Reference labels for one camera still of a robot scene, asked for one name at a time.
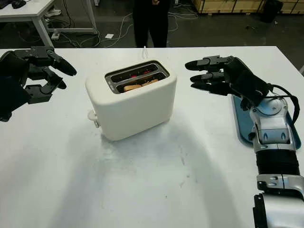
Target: blue tray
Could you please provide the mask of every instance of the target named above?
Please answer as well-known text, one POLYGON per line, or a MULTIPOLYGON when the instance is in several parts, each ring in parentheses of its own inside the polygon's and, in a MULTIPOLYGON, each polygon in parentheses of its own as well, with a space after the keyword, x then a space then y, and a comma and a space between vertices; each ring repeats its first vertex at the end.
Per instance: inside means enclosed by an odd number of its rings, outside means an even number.
MULTIPOLYGON (((248 135, 251 132, 251 129, 253 127, 252 120, 249 115, 249 111, 243 111, 241 109, 241 100, 240 98, 233 96, 233 105, 235 110, 235 118, 236 118, 236 125, 237 125, 237 133, 239 140, 248 146, 253 146, 252 141, 248 139, 248 135)), ((291 125, 292 118, 290 117, 290 114, 287 113, 287 121, 290 125, 290 128, 292 130, 293 136, 294 136, 294 142, 296 149, 299 149, 301 147, 301 140, 298 135, 298 132, 296 131, 296 128, 294 125, 291 125)))

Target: silver robotic arm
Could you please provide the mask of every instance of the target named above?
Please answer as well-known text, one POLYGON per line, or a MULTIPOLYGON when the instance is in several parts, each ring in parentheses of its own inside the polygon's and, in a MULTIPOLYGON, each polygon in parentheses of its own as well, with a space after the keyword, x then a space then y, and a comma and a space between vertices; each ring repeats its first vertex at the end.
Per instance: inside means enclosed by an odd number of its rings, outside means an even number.
POLYGON ((241 108, 249 110, 253 121, 249 140, 253 141, 258 167, 253 207, 256 228, 304 228, 304 178, 300 176, 294 137, 287 122, 290 97, 295 105, 293 124, 299 115, 297 98, 284 88, 267 84, 236 57, 206 57, 185 65, 189 70, 205 70, 191 78, 191 87, 218 95, 233 94, 241 108), (277 95, 274 87, 286 95, 277 95))
POLYGON ((254 217, 259 228, 304 227, 304 178, 300 176, 284 98, 265 98, 250 108, 259 175, 254 217))

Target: black pants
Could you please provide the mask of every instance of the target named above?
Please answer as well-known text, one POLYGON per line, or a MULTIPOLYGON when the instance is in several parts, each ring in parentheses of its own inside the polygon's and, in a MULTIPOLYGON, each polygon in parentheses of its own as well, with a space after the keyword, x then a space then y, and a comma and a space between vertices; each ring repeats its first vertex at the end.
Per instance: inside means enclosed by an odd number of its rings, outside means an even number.
POLYGON ((157 6, 152 0, 135 0, 133 10, 135 42, 138 48, 147 46, 148 31, 154 47, 165 48, 168 35, 168 11, 170 0, 159 0, 157 6))

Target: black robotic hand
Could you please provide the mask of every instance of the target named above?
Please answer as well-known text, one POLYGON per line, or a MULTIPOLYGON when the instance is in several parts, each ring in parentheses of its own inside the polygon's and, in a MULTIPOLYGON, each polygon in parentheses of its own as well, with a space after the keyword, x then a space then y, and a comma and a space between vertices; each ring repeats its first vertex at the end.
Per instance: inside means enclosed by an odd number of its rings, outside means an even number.
POLYGON ((213 94, 233 94, 242 97, 242 108, 258 106, 269 92, 269 84, 255 76, 239 59, 233 56, 210 56, 185 64, 188 70, 207 71, 191 77, 191 87, 213 94))
POLYGON ((66 88, 63 78, 49 66, 70 76, 76 74, 76 70, 52 47, 8 51, 0 58, 0 121, 7 122, 11 112, 25 103, 47 102, 56 88, 66 88), (45 79, 47 83, 26 86, 27 78, 45 79))

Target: white desk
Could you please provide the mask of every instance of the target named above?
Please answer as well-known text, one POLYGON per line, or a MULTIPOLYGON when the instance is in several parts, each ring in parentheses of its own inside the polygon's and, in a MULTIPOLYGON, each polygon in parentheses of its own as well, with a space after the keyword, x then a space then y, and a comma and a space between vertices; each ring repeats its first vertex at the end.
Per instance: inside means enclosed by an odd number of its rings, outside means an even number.
POLYGON ((52 46, 44 21, 41 20, 54 0, 31 0, 19 9, 13 9, 11 4, 0 9, 0 22, 33 21, 44 45, 52 46))
MULTIPOLYGON (((75 77, 64 76, 67 89, 0 123, 0 227, 254 227, 253 196, 259 191, 253 149, 237 138, 231 99, 190 88, 196 72, 184 64, 237 56, 304 107, 304 78, 276 47, 148 49, 150 58, 178 74, 173 115, 118 142, 106 140, 87 119, 92 106, 85 79, 101 68, 130 66, 142 51, 56 52, 78 70, 75 77)), ((303 140, 302 114, 296 127, 303 140)), ((297 156, 304 172, 303 148, 297 156)))

